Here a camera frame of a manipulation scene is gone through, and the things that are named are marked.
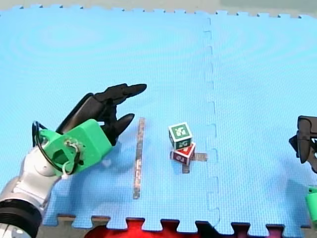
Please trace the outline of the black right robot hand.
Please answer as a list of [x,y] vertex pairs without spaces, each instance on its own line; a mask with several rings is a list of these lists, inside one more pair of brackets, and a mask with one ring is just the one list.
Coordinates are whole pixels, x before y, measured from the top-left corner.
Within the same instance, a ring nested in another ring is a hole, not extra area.
[[317,118],[299,116],[297,132],[289,139],[289,144],[300,162],[302,164],[308,162],[313,172],[317,173]]

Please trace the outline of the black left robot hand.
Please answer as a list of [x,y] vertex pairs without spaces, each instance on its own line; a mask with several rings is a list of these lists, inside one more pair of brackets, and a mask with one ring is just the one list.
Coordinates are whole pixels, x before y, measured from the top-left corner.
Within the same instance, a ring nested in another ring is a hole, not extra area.
[[104,123],[101,129],[111,145],[115,146],[119,135],[130,125],[135,116],[129,113],[118,119],[117,106],[126,99],[144,92],[146,88],[146,84],[129,86],[123,83],[108,87],[100,93],[88,93],[72,109],[56,131],[59,134],[65,134],[86,120],[94,119]]

